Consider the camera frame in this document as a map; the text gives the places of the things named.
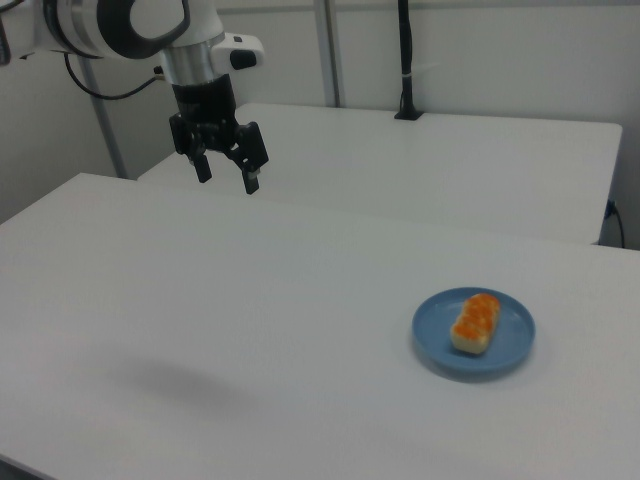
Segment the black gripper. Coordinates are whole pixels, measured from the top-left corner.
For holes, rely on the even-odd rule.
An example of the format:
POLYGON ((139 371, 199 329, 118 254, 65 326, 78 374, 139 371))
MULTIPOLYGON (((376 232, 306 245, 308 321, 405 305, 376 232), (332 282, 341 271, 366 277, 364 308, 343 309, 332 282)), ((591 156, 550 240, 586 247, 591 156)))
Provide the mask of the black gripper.
POLYGON ((238 125, 230 76, 225 74, 199 85, 173 85, 172 89, 180 113, 169 119, 175 151, 188 158, 198 181, 206 183, 212 178, 199 130, 204 127, 212 145, 228 149, 225 155, 241 170, 245 192, 255 193, 260 170, 269 157, 259 125, 238 125))

